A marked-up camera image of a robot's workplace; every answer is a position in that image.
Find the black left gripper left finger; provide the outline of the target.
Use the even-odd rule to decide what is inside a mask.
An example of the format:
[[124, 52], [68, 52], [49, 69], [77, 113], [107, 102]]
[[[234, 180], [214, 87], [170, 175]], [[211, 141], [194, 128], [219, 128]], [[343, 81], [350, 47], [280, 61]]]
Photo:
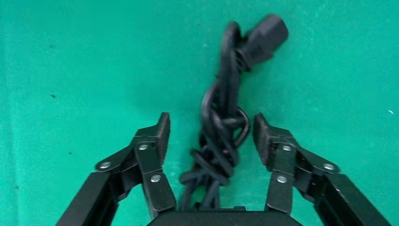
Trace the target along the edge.
[[158, 122], [138, 129], [128, 146], [95, 165], [58, 226], [109, 226], [118, 203], [131, 189], [142, 185], [151, 219], [173, 211], [176, 199], [163, 172], [171, 122], [162, 112]]

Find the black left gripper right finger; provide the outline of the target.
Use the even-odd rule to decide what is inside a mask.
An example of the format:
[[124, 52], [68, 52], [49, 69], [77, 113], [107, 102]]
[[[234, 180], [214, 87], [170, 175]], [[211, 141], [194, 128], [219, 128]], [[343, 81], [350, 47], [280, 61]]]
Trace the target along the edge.
[[339, 167], [301, 147], [287, 129], [254, 117], [253, 141], [271, 173], [265, 210], [289, 216], [293, 190], [313, 204], [326, 226], [387, 226], [388, 220]]

